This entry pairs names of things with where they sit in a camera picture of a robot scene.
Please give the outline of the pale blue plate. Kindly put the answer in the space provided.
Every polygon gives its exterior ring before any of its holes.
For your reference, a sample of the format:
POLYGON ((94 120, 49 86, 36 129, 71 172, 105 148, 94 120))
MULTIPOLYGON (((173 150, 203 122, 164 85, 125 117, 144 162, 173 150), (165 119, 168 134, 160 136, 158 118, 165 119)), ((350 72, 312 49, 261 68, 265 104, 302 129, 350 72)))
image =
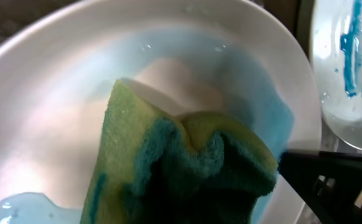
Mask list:
POLYGON ((325 122, 362 151, 362 0, 315 1, 310 61, 325 122))

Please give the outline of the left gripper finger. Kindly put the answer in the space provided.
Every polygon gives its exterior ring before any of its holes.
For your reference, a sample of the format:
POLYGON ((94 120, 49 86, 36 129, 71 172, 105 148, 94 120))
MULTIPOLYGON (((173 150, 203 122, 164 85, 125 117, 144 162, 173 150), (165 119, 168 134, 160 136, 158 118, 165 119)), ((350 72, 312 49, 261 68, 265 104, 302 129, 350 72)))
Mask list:
POLYGON ((322 223, 362 223, 362 154, 288 150, 278 171, 322 223))

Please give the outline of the green yellow sponge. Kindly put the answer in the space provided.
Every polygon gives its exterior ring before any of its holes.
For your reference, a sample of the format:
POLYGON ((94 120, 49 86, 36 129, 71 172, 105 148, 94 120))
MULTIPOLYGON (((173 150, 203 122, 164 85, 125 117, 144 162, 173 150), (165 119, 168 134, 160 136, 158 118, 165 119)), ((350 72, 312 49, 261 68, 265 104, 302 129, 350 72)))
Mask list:
POLYGON ((249 223, 277 161, 250 129, 213 112, 173 117, 116 81, 82 223, 249 223))

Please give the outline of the white plate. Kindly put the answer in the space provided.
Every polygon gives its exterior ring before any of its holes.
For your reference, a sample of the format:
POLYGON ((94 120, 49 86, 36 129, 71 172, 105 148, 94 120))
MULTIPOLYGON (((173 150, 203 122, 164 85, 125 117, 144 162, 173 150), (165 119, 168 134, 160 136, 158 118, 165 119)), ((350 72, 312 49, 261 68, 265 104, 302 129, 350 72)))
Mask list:
POLYGON ((219 111, 275 157, 318 150, 309 62, 250 1, 80 1, 0 45, 0 223, 78 223, 114 83, 172 116, 219 111))

